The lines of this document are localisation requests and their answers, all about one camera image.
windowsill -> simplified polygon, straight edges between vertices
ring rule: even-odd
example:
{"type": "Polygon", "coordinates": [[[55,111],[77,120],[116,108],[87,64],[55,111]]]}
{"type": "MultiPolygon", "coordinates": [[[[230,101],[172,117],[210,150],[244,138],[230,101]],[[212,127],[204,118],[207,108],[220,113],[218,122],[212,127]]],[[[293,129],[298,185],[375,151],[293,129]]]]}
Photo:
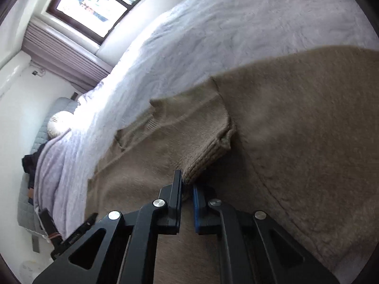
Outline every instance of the windowsill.
{"type": "Polygon", "coordinates": [[[58,18],[55,18],[54,16],[48,14],[47,12],[38,14],[37,18],[39,18],[40,20],[42,20],[44,23],[48,24],[52,28],[56,29],[58,32],[67,36],[69,39],[76,42],[83,48],[87,49],[92,54],[96,55],[96,53],[100,49],[100,46],[97,43],[95,43],[93,40],[84,36],[82,33],[77,31],[76,29],[72,28],[71,26],[59,20],[58,18]]]}

window frame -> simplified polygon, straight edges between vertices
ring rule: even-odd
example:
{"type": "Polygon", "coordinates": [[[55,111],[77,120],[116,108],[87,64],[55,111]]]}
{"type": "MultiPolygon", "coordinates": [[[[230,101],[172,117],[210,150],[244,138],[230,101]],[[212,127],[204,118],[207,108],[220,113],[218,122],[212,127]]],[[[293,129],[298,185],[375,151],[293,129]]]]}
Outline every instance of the window frame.
{"type": "Polygon", "coordinates": [[[86,27],[84,24],[81,24],[79,21],[71,18],[70,16],[66,15],[65,13],[58,10],[58,5],[61,2],[61,0],[51,0],[49,6],[46,9],[46,12],[55,18],[58,18],[59,20],[63,21],[64,23],[68,24],[75,30],[82,33],[84,36],[88,37],[98,45],[102,45],[102,43],[105,41],[105,39],[109,36],[109,34],[113,31],[113,29],[117,26],[117,24],[128,14],[128,12],[133,9],[134,6],[136,6],[141,0],[136,0],[132,5],[126,3],[124,0],[116,0],[121,5],[126,7],[126,11],[120,16],[120,18],[115,22],[113,27],[108,31],[108,33],[101,37],[94,31],[92,31],[90,28],[86,27]]]}

pillow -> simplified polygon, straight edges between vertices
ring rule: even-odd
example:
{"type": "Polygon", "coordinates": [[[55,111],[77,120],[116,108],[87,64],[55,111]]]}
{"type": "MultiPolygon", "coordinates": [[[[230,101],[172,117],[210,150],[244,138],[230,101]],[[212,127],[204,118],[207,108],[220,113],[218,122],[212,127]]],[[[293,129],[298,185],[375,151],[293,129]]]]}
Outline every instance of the pillow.
{"type": "Polygon", "coordinates": [[[47,134],[50,138],[55,138],[71,128],[73,114],[68,111],[61,111],[54,114],[47,123],[47,134]]]}

radiator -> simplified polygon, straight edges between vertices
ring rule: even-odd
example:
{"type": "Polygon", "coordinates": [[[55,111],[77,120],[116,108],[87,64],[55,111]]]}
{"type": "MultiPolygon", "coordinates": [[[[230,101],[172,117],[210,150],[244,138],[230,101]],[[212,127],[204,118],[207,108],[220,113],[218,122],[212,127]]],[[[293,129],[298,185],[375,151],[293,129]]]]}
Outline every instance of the radiator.
{"type": "Polygon", "coordinates": [[[32,61],[87,92],[107,77],[112,67],[43,21],[32,18],[22,50],[32,61]]]}

window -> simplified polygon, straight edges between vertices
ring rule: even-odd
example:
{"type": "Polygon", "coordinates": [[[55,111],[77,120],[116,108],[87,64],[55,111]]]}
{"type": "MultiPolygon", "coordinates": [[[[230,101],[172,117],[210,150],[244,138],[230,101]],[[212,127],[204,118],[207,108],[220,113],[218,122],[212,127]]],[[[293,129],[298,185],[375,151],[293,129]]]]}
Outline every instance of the window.
{"type": "Polygon", "coordinates": [[[102,44],[140,0],[52,0],[47,12],[102,44]]]}

